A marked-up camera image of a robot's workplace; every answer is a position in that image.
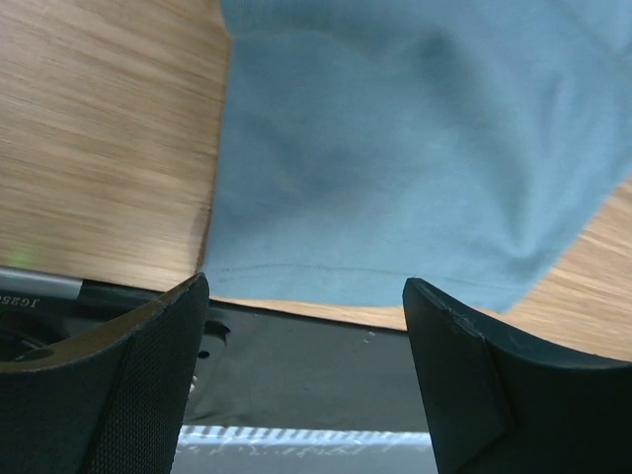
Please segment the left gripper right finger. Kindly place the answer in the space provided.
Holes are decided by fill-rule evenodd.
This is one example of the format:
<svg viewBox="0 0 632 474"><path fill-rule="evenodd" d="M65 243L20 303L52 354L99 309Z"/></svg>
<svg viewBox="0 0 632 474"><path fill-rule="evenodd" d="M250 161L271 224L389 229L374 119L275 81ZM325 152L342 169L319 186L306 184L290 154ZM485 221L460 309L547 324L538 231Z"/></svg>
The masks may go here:
<svg viewBox="0 0 632 474"><path fill-rule="evenodd" d="M403 290L441 473L627 473L631 366L545 341L423 280Z"/></svg>

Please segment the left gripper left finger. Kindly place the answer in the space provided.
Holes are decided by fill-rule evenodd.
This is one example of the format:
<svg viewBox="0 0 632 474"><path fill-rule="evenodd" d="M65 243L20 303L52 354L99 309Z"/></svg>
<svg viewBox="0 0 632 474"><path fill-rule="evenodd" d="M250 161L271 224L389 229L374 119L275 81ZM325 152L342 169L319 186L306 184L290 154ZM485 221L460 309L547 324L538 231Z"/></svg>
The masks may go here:
<svg viewBox="0 0 632 474"><path fill-rule="evenodd" d="M202 274L1 364L4 473L168 473L208 304Z"/></svg>

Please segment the blue-grey t shirt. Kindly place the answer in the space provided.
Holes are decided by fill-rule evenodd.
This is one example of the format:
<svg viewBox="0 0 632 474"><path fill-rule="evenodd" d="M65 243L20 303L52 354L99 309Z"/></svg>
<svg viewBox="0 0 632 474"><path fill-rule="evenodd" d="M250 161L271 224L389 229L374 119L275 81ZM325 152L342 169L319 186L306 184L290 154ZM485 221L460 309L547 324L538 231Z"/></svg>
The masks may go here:
<svg viewBox="0 0 632 474"><path fill-rule="evenodd" d="M509 310L631 172L627 1L225 1L220 297Z"/></svg>

